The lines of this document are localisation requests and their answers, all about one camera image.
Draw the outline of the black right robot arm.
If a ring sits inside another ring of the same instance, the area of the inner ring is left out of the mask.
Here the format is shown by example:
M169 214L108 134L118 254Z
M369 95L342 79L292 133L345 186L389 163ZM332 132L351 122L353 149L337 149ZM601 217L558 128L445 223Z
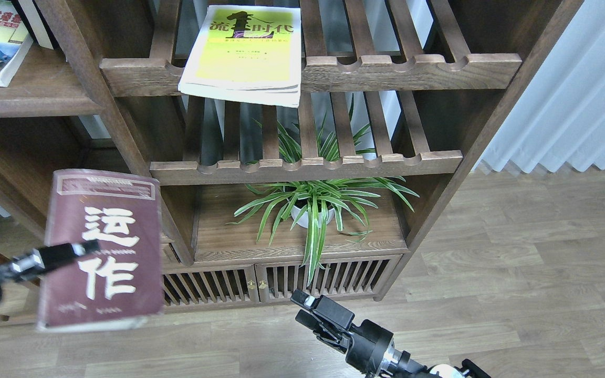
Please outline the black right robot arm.
M302 309L295 320L312 330L317 340L345 355L345 361L366 377L488 377L469 359L461 367L437 364L427 367L394 347L393 332L371 320L352 323L354 313L333 299L318 298L296 289L291 297Z

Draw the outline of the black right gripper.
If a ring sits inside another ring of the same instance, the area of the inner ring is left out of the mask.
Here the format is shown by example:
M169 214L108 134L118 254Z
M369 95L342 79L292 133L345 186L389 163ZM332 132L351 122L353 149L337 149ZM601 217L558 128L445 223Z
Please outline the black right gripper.
M317 340L345 354L353 368L366 375L389 374L393 332L371 320L363 320L359 326L351 323L353 312L324 295L317 298L295 289L290 300L305 310L298 311L295 320L310 329Z

